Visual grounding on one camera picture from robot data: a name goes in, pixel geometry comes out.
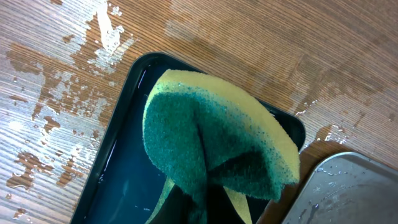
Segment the green and yellow sponge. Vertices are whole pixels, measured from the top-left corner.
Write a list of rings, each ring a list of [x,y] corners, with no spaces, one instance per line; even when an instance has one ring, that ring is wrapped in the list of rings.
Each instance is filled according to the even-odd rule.
[[[192,199],[189,223],[208,221],[211,185],[278,201],[300,180],[298,148],[243,89],[199,72],[166,70],[144,107],[150,161]]]

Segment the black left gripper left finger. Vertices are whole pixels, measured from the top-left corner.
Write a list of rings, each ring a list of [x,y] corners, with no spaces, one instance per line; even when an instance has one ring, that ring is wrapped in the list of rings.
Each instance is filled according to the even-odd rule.
[[[197,211],[192,197],[174,186],[155,216],[155,224],[198,224]]]

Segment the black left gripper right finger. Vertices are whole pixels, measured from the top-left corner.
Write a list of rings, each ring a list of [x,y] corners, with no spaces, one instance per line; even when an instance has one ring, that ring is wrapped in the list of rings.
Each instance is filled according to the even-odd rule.
[[[220,185],[207,188],[207,224],[244,224],[235,211],[226,191]]]

